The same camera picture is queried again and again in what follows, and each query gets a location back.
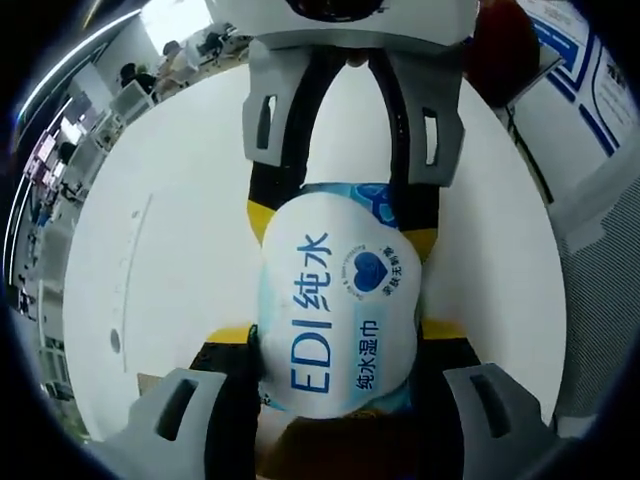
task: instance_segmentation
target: blue heart logo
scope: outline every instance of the blue heart logo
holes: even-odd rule
[[[361,292],[367,293],[375,290],[387,276],[387,268],[374,253],[359,253],[353,263],[357,272],[353,283]]]

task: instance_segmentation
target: yellow strap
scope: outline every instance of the yellow strap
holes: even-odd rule
[[[411,242],[413,248],[418,252],[422,263],[429,257],[433,245],[438,237],[438,230],[435,228],[426,228],[421,230],[407,230],[402,232],[404,236]]]
[[[421,323],[423,340],[454,340],[467,337],[464,329],[450,320],[423,318]]]
[[[242,327],[228,327],[216,330],[209,338],[207,343],[226,343],[233,345],[242,345],[247,343],[249,339],[249,330],[251,324],[243,325]]]
[[[249,223],[251,224],[253,233],[258,239],[260,245],[262,245],[264,232],[276,212],[264,205],[260,205],[259,203],[249,200],[247,201],[247,213],[249,215]]]

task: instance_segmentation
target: cable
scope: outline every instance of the cable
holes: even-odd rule
[[[540,183],[540,187],[542,188],[542,191],[547,200],[547,203],[553,203],[553,195],[551,194],[549,185],[547,184],[547,181],[545,180],[544,175],[542,174],[542,171],[538,166],[538,163],[535,161],[535,158],[533,157],[531,150],[529,150],[529,146],[527,145],[527,142],[524,141],[524,138],[522,138],[522,135],[520,134],[520,131],[516,126],[516,122],[513,117],[513,112],[509,107],[506,107],[505,110],[507,111],[507,116],[509,117],[509,120],[507,122],[507,132],[513,135],[513,140],[516,146],[522,148],[522,150],[524,151],[524,155],[525,157],[527,157],[527,161],[529,162],[529,165],[531,165],[531,168],[533,168],[533,171],[536,177],[538,177],[538,182]]]

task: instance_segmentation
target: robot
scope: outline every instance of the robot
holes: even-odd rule
[[[424,261],[438,227],[439,189],[451,184],[464,139],[458,95],[463,43],[473,33],[477,1],[213,3],[221,18],[254,38],[243,141],[254,162],[247,209],[258,241],[275,212],[300,191],[313,123],[332,80],[347,63],[365,58],[392,129],[391,206],[398,229]],[[425,118],[438,125],[430,164]],[[216,332],[190,369],[173,371],[134,403],[122,432],[88,450],[123,478],[255,478],[264,375],[258,337],[255,326]],[[444,392],[446,408],[459,418],[451,431],[430,417],[427,395],[416,389],[426,442],[458,455],[453,471],[443,475],[431,458],[417,478],[515,478],[560,440],[542,423],[535,397],[499,367],[479,364],[467,346],[460,348],[463,360],[450,364],[433,367],[430,353],[416,360],[413,375],[429,390]]]

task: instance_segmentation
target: office desk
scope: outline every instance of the office desk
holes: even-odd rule
[[[248,88],[241,66],[151,110],[113,147],[84,204],[64,336],[94,438],[126,424],[138,373],[186,367],[209,333],[256,318],[260,250],[246,216],[251,164],[241,141]],[[425,268],[429,313],[463,322],[482,360],[524,384],[549,420],[566,327],[555,239],[524,162],[466,82],[459,111],[467,133]],[[386,181],[390,143],[373,77],[346,69],[318,114],[307,179]]]

